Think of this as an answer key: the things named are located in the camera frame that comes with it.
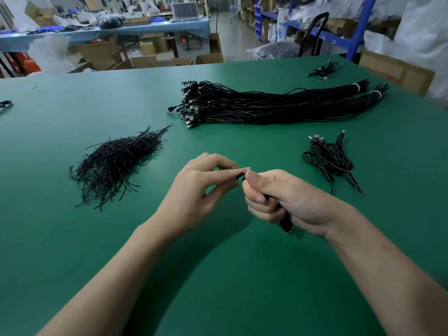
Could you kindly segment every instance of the gray floor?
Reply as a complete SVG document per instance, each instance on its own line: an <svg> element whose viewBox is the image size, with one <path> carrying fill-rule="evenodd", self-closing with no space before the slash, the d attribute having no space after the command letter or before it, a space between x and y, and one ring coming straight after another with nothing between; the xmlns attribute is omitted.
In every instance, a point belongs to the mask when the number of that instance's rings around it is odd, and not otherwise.
<svg viewBox="0 0 448 336"><path fill-rule="evenodd" d="M210 18L210 32L216 31L216 13L213 13ZM241 20L232 18L230 20L230 12L220 12L218 15L218 33L220 35L222 53L226 56L228 62L247 60L246 50L260 46L262 43L258 41L254 30L250 29ZM128 52L129 57L142 56L140 49L134 49ZM78 61L81 59L81 54L76 53L68 56L70 62L76 67L79 66ZM157 61L160 66L171 66L171 58L174 58L172 50L157 54Z"/></svg>

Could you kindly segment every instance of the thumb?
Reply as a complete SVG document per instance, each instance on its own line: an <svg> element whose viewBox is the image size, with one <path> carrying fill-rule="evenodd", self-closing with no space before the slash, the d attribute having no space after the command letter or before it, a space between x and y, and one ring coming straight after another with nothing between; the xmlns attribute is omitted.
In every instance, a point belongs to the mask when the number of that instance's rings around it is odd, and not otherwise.
<svg viewBox="0 0 448 336"><path fill-rule="evenodd" d="M282 199L286 182L266 178L252 170L247 171L245 177L250 187L254 190L277 199Z"/></svg>

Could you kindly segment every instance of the white cable tie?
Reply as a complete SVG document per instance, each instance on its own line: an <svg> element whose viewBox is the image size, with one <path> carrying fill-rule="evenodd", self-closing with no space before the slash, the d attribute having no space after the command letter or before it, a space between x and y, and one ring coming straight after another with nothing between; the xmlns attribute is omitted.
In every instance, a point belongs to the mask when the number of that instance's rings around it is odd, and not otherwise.
<svg viewBox="0 0 448 336"><path fill-rule="evenodd" d="M361 86L358 85L358 84L355 84L355 85L358 86L358 92L357 93L361 92Z"/></svg>
<svg viewBox="0 0 448 336"><path fill-rule="evenodd" d="M380 98L380 99L383 97L383 95L381 94L380 91L374 90L374 91L372 91L372 92L378 92L378 94L379 94L379 98Z"/></svg>

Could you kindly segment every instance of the workbench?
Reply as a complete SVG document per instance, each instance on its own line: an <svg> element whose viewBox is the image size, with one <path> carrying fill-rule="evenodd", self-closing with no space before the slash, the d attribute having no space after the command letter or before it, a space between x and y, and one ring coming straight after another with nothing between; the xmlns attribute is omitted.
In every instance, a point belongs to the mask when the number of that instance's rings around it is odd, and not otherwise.
<svg viewBox="0 0 448 336"><path fill-rule="evenodd" d="M372 110L345 122L187 129L179 116L165 112L180 103L185 80L272 93L365 78L372 89L385 81L350 62L326 81L305 76L328 59L344 61L316 56L0 80L1 98L14 102L0 115L0 335L33 335L42 328L155 212L192 158L220 153L240 167L284 169L329 191L301 155L310 147L308 136L335 141L343 129L364 197L340 180L336 196L447 288L448 113L441 107L391 85ZM74 207L81 197L69 166L92 151L87 146L170 124L163 150L131 178L141 185L138 193L107 203L103 212L94 205ZM383 330L330 245L309 233L299 240L254 218L240 186L162 257L124 334L347 336Z"/></svg>
<svg viewBox="0 0 448 336"><path fill-rule="evenodd" d="M94 39L108 38L116 34L143 35L147 33L188 32L201 38L208 39L210 34L209 18L204 16L198 21L182 22L152 22L140 26L127 26L114 29L100 29L95 27L88 30L76 30L73 32L45 33L28 35L27 33L0 34L0 52L26 52L29 44L35 39L43 38L44 35L62 35L70 38L70 46L87 43Z"/></svg>

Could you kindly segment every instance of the blue table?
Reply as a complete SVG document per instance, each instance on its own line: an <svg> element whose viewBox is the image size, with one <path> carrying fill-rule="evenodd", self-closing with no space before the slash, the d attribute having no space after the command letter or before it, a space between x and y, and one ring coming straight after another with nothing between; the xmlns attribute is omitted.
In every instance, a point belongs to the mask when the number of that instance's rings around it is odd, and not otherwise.
<svg viewBox="0 0 448 336"><path fill-rule="evenodd" d="M167 33L185 31L207 39L210 34L209 19L201 18L199 21L183 22L153 22L141 26L129 26L115 29L100 29L96 27L90 30L77 30L67 33L45 33L27 35L27 33L11 33L0 35L0 52L26 52L29 44L35 39L43 38L44 35L63 35L70 38L70 46L76 46L90 40L117 35L140 35L146 33Z"/></svg>

